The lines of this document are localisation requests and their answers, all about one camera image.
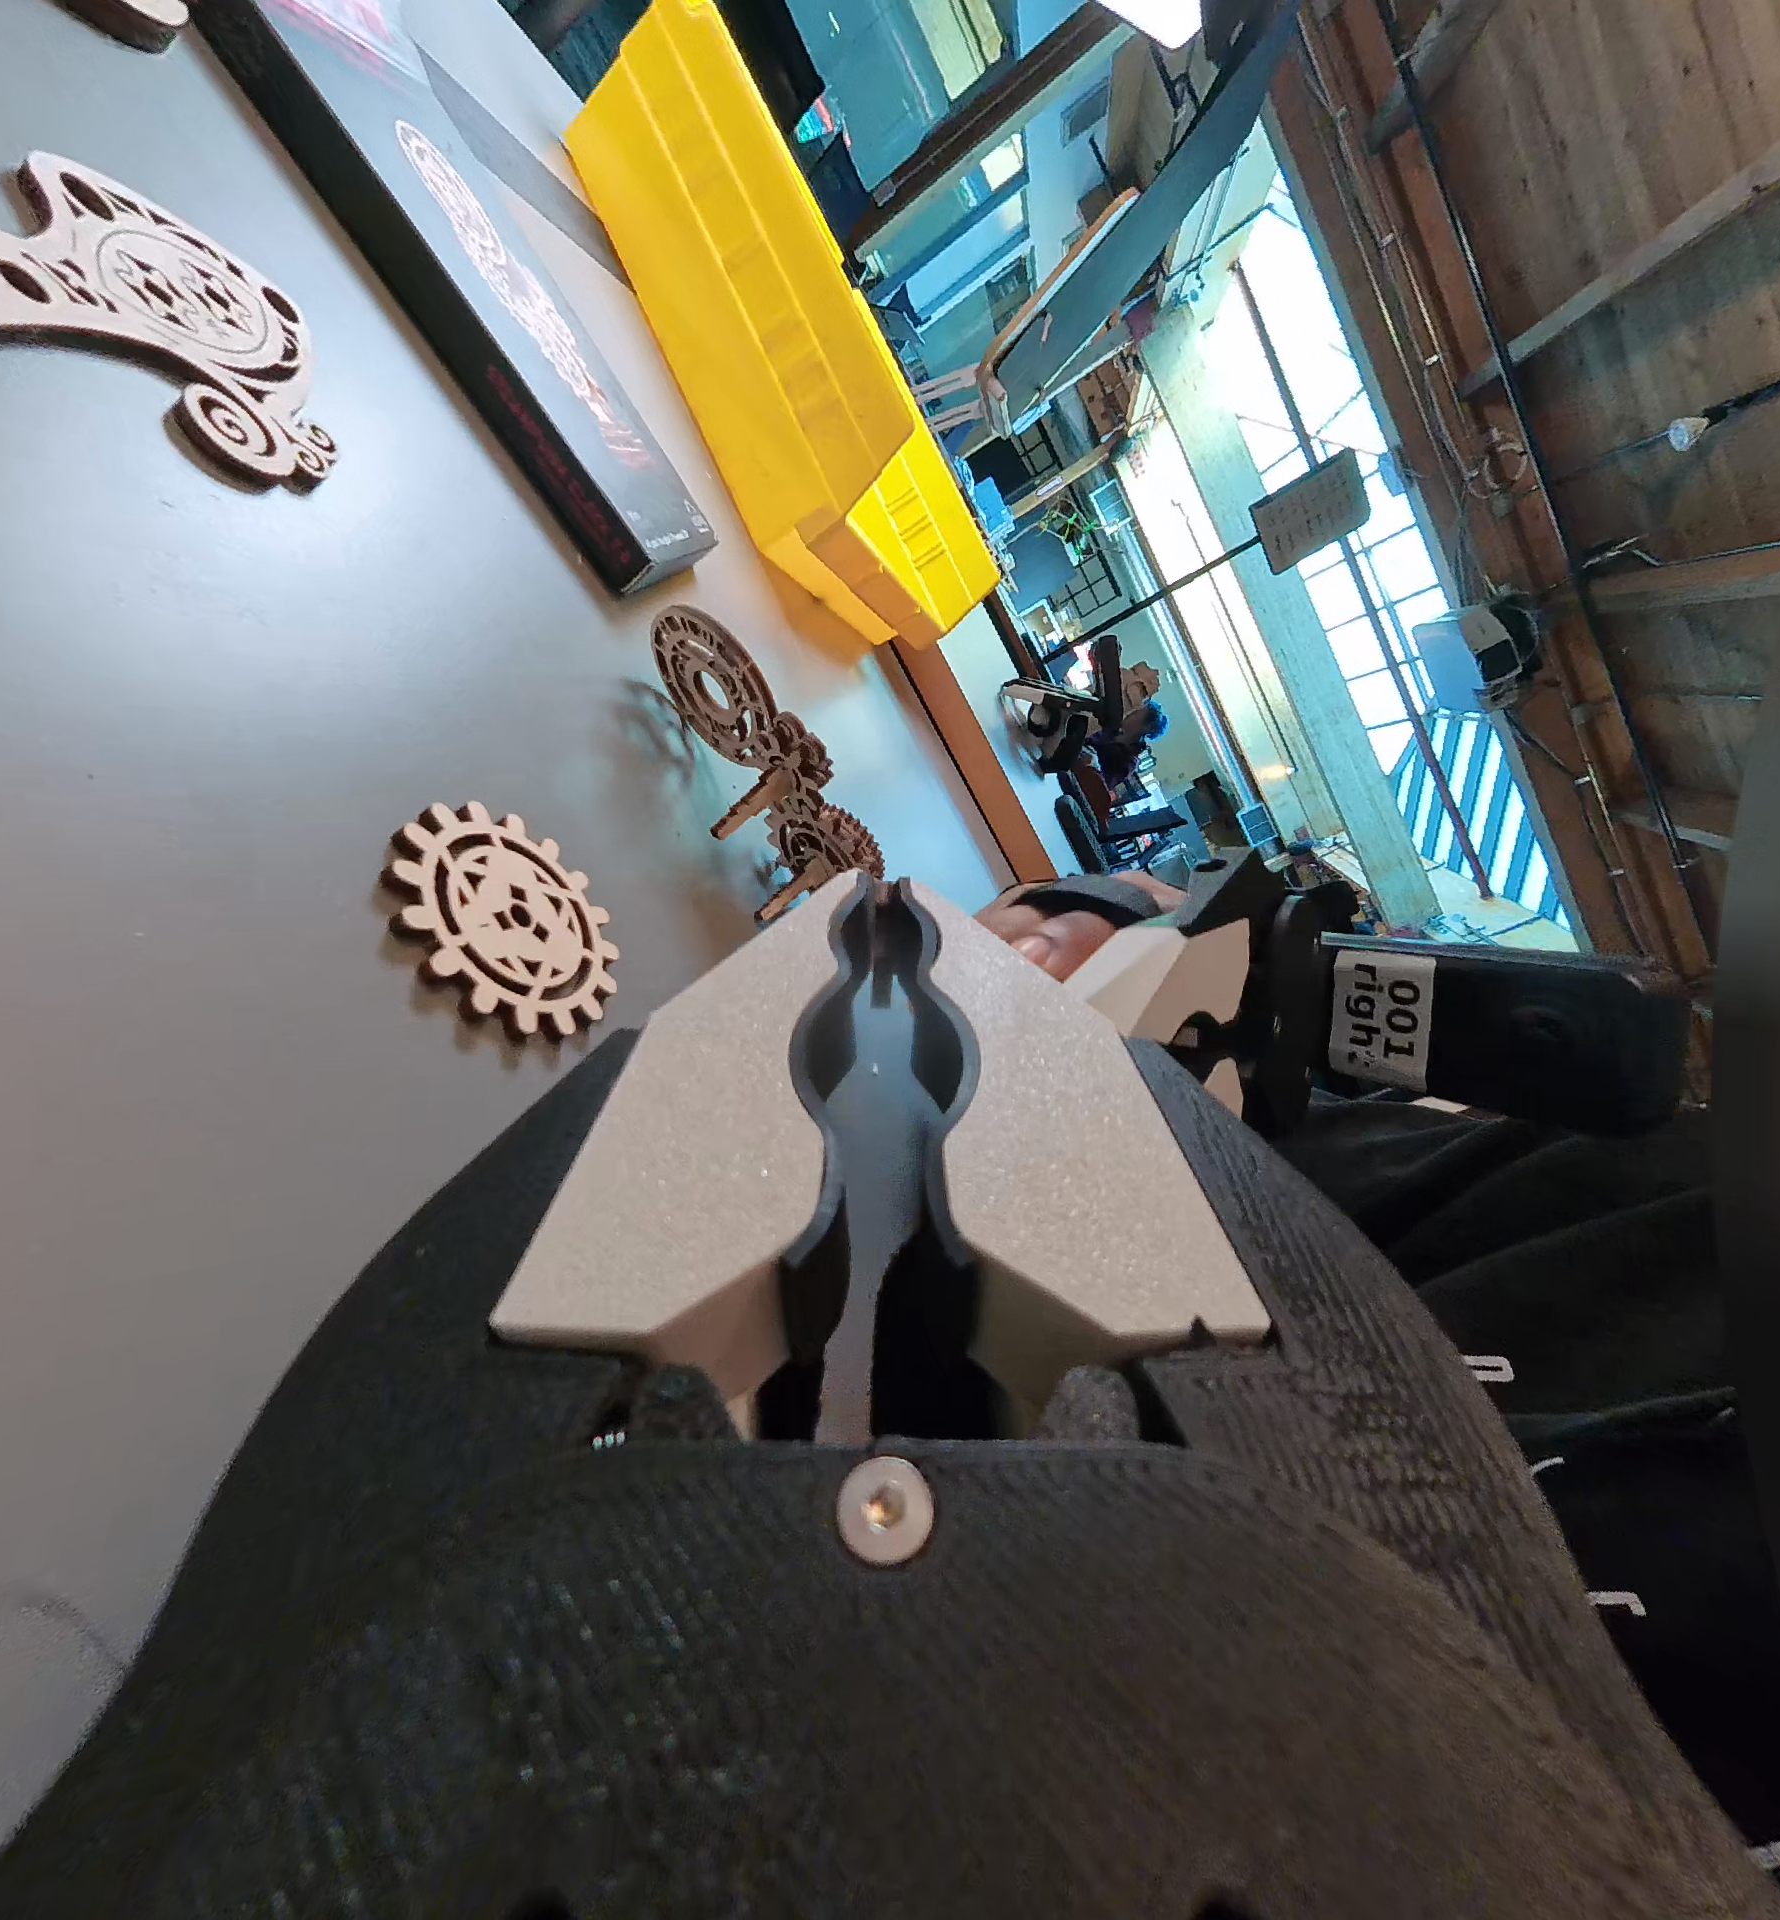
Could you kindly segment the person's dark sweater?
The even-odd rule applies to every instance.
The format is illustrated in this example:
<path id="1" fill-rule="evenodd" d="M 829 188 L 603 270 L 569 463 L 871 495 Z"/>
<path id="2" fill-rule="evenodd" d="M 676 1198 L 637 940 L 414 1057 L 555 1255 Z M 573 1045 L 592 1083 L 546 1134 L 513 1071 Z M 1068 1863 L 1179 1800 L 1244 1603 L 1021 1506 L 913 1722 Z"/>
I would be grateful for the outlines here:
<path id="1" fill-rule="evenodd" d="M 1780 1885 L 1780 1585 L 1725 1342 L 1712 1115 L 1602 1138 L 1316 1092 L 1279 1151 L 1488 1384 L 1598 1620 Z"/>

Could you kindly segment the person's right hand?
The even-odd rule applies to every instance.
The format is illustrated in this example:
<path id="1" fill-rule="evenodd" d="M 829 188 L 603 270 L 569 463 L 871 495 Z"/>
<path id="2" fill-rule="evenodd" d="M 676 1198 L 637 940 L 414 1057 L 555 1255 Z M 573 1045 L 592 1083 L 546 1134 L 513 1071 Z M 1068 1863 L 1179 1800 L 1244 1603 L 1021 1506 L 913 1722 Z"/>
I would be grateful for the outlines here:
<path id="1" fill-rule="evenodd" d="M 1014 884 L 975 922 L 1031 967 L 1066 980 L 1118 932 L 1160 920 L 1183 903 L 1183 890 L 1143 871 L 1079 873 Z"/>

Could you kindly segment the wooden gear assembly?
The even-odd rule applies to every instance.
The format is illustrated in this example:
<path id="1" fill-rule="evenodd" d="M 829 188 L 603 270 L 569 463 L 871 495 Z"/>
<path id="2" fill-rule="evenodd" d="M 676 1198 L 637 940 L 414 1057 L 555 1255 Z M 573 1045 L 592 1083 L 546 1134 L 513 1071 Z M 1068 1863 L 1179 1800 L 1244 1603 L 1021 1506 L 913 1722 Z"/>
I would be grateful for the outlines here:
<path id="1" fill-rule="evenodd" d="M 724 761 L 754 775 L 752 786 L 711 825 L 718 842 L 760 825 L 768 861 L 785 879 L 756 908 L 766 926 L 831 881 L 884 879 L 878 837 L 831 804 L 826 744 L 791 710 L 780 707 L 752 655 L 710 614 L 672 605 L 653 623 L 663 690 L 683 727 Z"/>

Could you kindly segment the ornate wooden paddle piece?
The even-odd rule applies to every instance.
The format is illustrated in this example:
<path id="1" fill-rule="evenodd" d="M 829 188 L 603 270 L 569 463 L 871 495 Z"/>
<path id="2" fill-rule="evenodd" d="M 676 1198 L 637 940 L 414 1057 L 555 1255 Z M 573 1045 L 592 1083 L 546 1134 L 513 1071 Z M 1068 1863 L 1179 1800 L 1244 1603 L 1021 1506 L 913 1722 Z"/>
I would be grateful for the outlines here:
<path id="1" fill-rule="evenodd" d="M 307 419 L 312 338 L 275 279 L 201 227 L 79 161 L 16 170 L 39 229 L 0 227 L 0 342 L 69 344 L 181 382 L 179 433 L 261 488 L 315 488 L 330 433 Z"/>

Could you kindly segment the stacked wooden gear disc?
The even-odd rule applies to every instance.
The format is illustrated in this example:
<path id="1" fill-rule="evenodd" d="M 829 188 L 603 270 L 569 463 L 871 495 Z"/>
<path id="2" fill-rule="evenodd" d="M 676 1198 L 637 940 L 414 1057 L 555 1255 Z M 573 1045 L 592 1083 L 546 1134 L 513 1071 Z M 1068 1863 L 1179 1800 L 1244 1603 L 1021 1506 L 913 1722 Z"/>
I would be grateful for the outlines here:
<path id="1" fill-rule="evenodd" d="M 190 19 L 188 4 L 181 0 L 68 0 L 61 6 L 113 42 L 144 53 L 164 53 Z"/>

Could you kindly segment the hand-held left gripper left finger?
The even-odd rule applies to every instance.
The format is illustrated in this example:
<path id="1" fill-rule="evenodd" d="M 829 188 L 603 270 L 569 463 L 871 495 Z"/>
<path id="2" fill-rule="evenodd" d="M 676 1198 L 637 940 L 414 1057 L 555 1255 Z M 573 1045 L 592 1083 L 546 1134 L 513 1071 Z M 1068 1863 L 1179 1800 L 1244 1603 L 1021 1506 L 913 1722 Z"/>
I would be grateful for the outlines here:
<path id="1" fill-rule="evenodd" d="M 704 1372 L 749 1401 L 834 1332 L 849 1202 L 832 1093 L 858 1057 L 874 883 L 831 881 L 663 1006 L 489 1326 Z"/>

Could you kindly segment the hanging square sign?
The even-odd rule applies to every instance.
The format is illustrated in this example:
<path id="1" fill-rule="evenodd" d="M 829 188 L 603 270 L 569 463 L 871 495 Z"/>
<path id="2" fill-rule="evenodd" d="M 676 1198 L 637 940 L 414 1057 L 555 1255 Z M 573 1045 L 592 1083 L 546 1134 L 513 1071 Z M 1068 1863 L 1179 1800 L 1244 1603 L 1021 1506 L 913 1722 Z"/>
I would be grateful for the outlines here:
<path id="1" fill-rule="evenodd" d="M 1359 456 L 1344 448 L 1251 509 L 1254 542 L 1274 576 L 1364 528 L 1372 510 Z"/>

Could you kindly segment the yellow plastic bin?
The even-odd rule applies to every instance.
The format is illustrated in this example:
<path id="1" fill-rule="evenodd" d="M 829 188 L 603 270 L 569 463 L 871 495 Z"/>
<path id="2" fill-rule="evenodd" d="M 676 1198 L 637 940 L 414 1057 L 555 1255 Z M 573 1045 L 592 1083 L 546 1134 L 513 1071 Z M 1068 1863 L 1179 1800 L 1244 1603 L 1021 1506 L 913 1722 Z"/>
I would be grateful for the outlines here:
<path id="1" fill-rule="evenodd" d="M 758 555 L 866 642 L 954 631 L 999 566 L 718 9 L 650 4 L 563 147 Z"/>

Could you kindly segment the grey desk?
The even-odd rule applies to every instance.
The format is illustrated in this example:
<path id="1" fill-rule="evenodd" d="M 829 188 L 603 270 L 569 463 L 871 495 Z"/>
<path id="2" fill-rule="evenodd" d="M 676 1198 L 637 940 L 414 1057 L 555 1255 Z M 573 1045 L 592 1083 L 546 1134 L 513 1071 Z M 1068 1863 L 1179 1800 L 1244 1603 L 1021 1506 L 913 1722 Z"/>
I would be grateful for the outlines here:
<path id="1" fill-rule="evenodd" d="M 194 35 L 0 4 L 16 166 L 86 161 L 268 270 L 339 461 L 258 493 L 145 366 L 0 346 L 0 1845 L 155 1620 L 288 1367 L 370 1259 L 586 1046 L 754 933 L 760 830 L 647 630 L 711 612 L 826 741 L 897 873 L 1011 881 L 885 649 L 749 544 L 625 288 L 521 210 L 718 546 L 611 596 Z M 460 1014 L 391 929 L 393 836 L 517 814 L 588 877 L 617 988 L 570 1040 Z"/>

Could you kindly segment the wooden gear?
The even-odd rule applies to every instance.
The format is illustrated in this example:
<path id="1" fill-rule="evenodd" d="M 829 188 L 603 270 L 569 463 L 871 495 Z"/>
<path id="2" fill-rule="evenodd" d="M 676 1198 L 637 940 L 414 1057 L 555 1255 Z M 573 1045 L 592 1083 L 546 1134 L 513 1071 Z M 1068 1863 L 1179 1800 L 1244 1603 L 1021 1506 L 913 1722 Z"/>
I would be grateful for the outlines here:
<path id="1" fill-rule="evenodd" d="M 393 933 L 423 948 L 423 976 L 455 988 L 460 1014 L 517 1040 L 570 1040 L 606 1014 L 620 950 L 588 877 L 517 814 L 471 800 L 431 804 L 393 836 L 381 887 Z"/>

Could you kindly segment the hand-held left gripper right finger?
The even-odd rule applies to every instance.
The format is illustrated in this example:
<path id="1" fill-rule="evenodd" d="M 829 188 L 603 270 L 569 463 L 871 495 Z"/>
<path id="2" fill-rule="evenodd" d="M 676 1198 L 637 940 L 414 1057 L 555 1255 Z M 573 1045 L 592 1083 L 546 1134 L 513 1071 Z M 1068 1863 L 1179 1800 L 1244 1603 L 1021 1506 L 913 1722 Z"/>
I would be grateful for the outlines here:
<path id="1" fill-rule="evenodd" d="M 917 982 L 960 1046 L 927 1166 L 946 1338 L 988 1380 L 995 1427 L 1033 1427 L 1073 1369 L 1211 1343 L 1259 1352 L 1269 1312 L 1145 1066 L 1056 980 L 922 883 Z"/>

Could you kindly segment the black puzzle box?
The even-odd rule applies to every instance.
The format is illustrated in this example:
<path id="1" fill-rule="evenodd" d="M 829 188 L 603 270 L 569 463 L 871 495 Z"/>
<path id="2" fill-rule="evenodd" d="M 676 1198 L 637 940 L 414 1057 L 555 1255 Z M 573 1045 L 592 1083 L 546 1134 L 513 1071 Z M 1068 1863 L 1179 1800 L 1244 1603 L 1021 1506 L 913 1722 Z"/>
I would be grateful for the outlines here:
<path id="1" fill-rule="evenodd" d="M 616 592 L 715 531 L 518 212 L 625 275 L 577 188 L 419 35 L 416 4 L 205 2 L 193 21 Z"/>

